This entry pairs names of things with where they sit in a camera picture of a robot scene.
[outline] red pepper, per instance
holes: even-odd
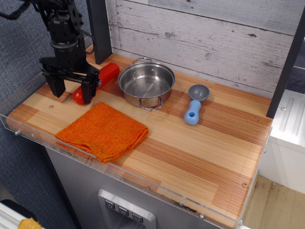
[[[102,69],[100,69],[99,79],[101,80],[101,85],[96,88],[96,90],[99,90],[100,87],[102,87],[104,84],[106,84],[108,81],[113,79],[114,77],[118,76],[120,73],[120,68],[116,63],[109,63]],[[82,95],[81,86],[73,92],[72,95],[73,100],[77,104],[84,104],[84,98]]]

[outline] gray fabric wall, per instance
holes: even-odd
[[[22,4],[19,0],[1,0],[6,14]],[[76,0],[84,15],[83,30],[90,32],[85,0]],[[9,112],[45,83],[38,75],[39,58],[54,56],[50,35],[33,6],[16,21],[0,18],[0,113]],[[59,186],[46,161],[44,147],[0,126],[0,182],[16,201],[32,211],[47,229],[74,229]]]

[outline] whitewashed wood wall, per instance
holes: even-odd
[[[106,6],[114,53],[147,56],[272,97],[305,0],[106,0]]]

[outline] screw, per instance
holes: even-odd
[[[243,186],[244,188],[247,188],[247,187],[249,187],[249,184],[246,183],[246,182],[244,182],[244,183],[242,184],[242,186]]]

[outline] stainless steel pot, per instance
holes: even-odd
[[[135,63],[140,59],[151,62]],[[120,73],[118,81],[127,102],[148,111],[156,111],[170,97],[175,75],[165,65],[140,57]]]

